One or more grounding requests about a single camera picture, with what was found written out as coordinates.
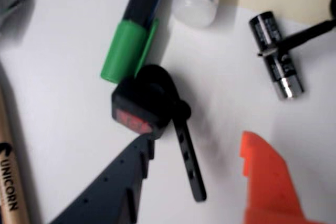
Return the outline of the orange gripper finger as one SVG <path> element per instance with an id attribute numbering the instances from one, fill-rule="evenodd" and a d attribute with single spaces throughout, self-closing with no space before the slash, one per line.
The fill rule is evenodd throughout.
<path id="1" fill-rule="evenodd" d="M 258 133 L 242 131 L 239 155 L 247 179 L 243 223 L 335 223 L 308 214 L 293 166 Z"/>

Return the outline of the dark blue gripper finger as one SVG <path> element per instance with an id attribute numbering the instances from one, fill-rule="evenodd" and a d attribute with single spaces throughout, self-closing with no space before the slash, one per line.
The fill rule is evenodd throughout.
<path id="1" fill-rule="evenodd" d="M 154 148 L 152 134 L 137 137 L 52 222 L 136 223 Z"/>

